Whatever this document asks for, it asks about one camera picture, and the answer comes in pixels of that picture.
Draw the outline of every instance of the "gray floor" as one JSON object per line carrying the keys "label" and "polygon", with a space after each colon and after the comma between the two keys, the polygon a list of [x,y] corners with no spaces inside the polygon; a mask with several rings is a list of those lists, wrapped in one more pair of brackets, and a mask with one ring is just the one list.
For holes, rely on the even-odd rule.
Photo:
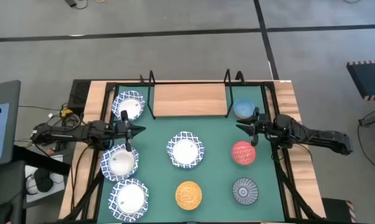
{"label": "gray floor", "polygon": [[[375,0],[260,2],[267,27],[375,24]],[[63,0],[0,0],[0,37],[258,26],[249,0],[90,0],[82,11]],[[322,197],[350,200],[359,222],[375,223],[375,168],[356,137],[357,119],[375,102],[361,100],[345,68],[348,61],[375,59],[375,30],[271,33],[269,39],[280,79],[293,81],[304,124],[353,139],[350,156],[311,148]],[[249,79],[272,78],[259,33],[0,43],[0,82],[22,81],[22,105],[60,106],[75,78],[135,78],[153,70],[157,79],[220,79],[227,68]],[[21,108],[16,139],[28,138],[47,113]],[[375,126],[361,133],[375,160]],[[61,201],[51,197],[29,208],[27,223],[56,220]]]}

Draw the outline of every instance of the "green mat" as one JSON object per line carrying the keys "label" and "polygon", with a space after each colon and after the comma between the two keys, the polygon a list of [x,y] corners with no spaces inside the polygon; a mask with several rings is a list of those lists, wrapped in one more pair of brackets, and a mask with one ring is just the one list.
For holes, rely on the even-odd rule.
{"label": "green mat", "polygon": [[[234,99],[253,99],[264,112],[259,86],[232,88]],[[147,87],[121,86],[119,92],[125,90],[136,90],[147,99]],[[270,143],[263,136],[259,137],[257,158],[250,166],[240,166],[232,160],[234,143],[250,141],[248,135],[236,128],[237,119],[232,109],[228,118],[201,116],[154,120],[146,105],[143,114],[133,121],[146,127],[133,139],[132,146],[140,154],[139,168],[133,178],[141,180],[149,190],[148,211],[137,222],[284,221],[275,166],[270,157]],[[194,133],[205,147],[203,160],[193,169],[183,170],[173,166],[167,155],[167,142],[180,131]],[[122,139],[116,141],[116,144],[122,143]],[[232,185],[240,177],[248,177],[258,185],[259,198],[252,205],[241,205],[232,195]],[[187,180],[196,182],[202,190],[201,204],[192,211],[181,209],[175,201],[176,188]],[[113,217],[107,205],[114,185],[115,182],[105,179],[98,223],[120,222]]]}

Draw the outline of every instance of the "wooden board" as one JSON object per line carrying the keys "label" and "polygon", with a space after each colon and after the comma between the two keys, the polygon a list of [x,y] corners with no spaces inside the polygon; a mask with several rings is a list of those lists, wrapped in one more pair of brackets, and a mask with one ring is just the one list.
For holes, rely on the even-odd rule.
{"label": "wooden board", "polygon": [[226,115],[225,85],[155,85],[153,109],[155,116]]}
{"label": "wooden board", "polygon": [[[222,80],[161,80],[157,81],[157,83],[161,82],[221,82]],[[264,81],[271,81],[271,80],[247,80],[248,82],[264,82]],[[103,98],[105,94],[105,87],[107,82],[117,82],[117,83],[139,83],[139,81],[132,81],[132,80],[120,80],[120,81],[92,81],[89,89],[89,94],[87,98],[87,103],[85,105],[85,117],[84,121],[92,121],[95,119],[100,119],[100,113],[103,105]],[[275,91],[278,100],[279,110],[283,114],[287,114],[298,122],[301,123],[301,116],[298,109],[297,101],[295,99],[294,89],[291,81],[274,81],[275,83]],[[106,121],[109,121],[110,113],[111,113],[111,100],[112,96],[109,97],[109,107],[106,111]],[[272,105],[271,97],[268,97],[268,101],[270,105]],[[78,145],[75,148],[74,158],[73,158],[73,169],[75,170],[75,166],[78,160],[79,155],[81,154],[82,150],[84,149],[83,144]],[[78,177],[77,177],[77,184],[75,186],[75,201],[76,203],[80,200],[81,196],[85,193],[87,188],[87,176],[90,170],[90,164],[92,161],[92,153],[85,152],[82,157],[84,162],[81,162],[78,168]],[[290,161],[292,164],[293,175],[297,190],[304,198],[304,200],[308,203],[308,205],[321,217],[325,217],[325,210],[323,208],[323,203],[321,201],[321,196],[318,188],[318,183],[316,181],[315,171],[313,169],[312,161],[309,156],[309,153],[299,147],[295,146],[293,149],[289,150]],[[290,211],[290,216],[294,217],[293,212],[293,202],[291,195],[286,190],[287,200],[288,200],[288,210]],[[70,203],[71,203],[71,195],[72,195],[72,188],[71,188],[71,175],[67,181],[66,189],[64,192],[64,198],[62,207],[60,209],[59,218],[64,218],[66,215],[70,213]],[[90,205],[88,209],[88,218],[93,218],[95,202],[97,197],[97,191],[91,196]]]}

